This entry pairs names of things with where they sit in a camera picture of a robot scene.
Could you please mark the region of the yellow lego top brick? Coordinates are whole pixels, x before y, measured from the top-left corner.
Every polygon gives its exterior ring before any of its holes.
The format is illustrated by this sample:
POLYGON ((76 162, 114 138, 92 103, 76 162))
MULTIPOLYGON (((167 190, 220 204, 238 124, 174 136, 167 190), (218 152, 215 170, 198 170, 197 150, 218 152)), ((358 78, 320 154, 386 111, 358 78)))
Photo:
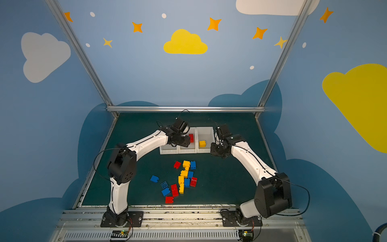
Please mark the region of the yellow lego top brick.
POLYGON ((190 161, 184 160, 184 161, 183 161, 183 164, 182 164, 182 167, 183 167, 185 170, 189 170, 189 169, 190 169, 190 161))

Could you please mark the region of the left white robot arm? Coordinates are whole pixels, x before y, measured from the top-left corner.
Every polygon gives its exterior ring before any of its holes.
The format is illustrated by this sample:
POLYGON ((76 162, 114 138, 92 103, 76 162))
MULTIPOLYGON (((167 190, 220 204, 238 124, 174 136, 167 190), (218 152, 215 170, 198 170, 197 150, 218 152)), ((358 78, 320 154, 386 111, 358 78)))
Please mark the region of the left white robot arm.
POLYGON ((149 152, 164 146, 188 147, 190 127, 181 118, 169 126, 162 126, 149 136, 138 141, 118 145, 113 149, 107 169, 111 182, 110 202, 107 213, 114 219, 122 219, 128 210, 128 189, 137 171, 137 162, 149 152))

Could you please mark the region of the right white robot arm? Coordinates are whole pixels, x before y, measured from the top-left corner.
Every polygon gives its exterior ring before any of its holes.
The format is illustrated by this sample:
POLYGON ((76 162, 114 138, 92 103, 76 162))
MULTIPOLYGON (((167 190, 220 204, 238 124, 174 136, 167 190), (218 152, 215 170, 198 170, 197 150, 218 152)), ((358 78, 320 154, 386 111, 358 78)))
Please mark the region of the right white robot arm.
POLYGON ((239 134, 232 134, 227 125, 216 128, 215 139, 211 143, 211 155, 235 157, 257 185, 254 198, 239 205, 243 218, 268 218, 292 207, 291 184, 285 173, 277 173, 264 163, 246 139, 239 134))

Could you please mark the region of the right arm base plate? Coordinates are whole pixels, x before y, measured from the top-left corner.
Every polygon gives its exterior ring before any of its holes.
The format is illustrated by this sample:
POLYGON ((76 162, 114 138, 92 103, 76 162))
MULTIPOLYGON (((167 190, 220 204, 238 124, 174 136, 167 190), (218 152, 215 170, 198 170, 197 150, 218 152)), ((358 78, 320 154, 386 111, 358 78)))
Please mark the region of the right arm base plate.
POLYGON ((253 216, 246 218, 239 209, 222 209, 220 210, 220 215, 224 227, 260 227, 263 225, 260 217, 253 216))

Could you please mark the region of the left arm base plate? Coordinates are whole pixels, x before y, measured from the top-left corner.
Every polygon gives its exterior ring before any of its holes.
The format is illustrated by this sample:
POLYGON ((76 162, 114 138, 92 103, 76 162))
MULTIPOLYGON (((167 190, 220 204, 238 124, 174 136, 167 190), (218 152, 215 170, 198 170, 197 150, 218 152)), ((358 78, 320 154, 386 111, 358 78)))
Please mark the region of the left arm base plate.
POLYGON ((124 211, 119 215, 114 214, 112 211, 105 212, 103 214, 100 227, 141 227, 143 215, 143 211, 124 211))

